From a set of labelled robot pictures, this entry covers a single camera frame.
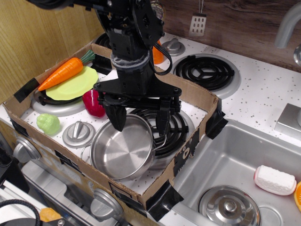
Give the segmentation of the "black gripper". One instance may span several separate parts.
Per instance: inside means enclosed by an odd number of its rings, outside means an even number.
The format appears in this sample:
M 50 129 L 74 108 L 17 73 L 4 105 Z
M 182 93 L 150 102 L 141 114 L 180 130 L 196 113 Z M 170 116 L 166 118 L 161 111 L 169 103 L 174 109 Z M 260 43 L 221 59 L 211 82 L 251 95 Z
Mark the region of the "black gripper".
M 171 113 L 180 112 L 182 90 L 160 81 L 154 72 L 151 54 L 144 52 L 133 59 L 111 53 L 111 64 L 117 78 L 97 82 L 99 103 L 113 127 L 122 131 L 127 118 L 126 107 L 156 110 L 156 126 L 160 136 L 166 134 Z

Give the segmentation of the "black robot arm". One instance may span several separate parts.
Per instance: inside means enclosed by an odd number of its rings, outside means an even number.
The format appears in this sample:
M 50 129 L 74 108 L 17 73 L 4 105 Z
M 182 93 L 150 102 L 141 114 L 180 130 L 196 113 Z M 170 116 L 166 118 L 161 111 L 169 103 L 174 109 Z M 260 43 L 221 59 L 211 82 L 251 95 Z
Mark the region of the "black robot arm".
M 180 111 L 182 91 L 160 81 L 155 70 L 152 50 L 159 48 L 164 23 L 148 0 L 35 0 L 33 4 L 47 10 L 73 5 L 94 9 L 109 37 L 111 63 L 118 75 L 94 85 L 99 104 L 118 131 L 124 128 L 126 108 L 154 110 L 158 132 L 166 134 L 170 117 Z

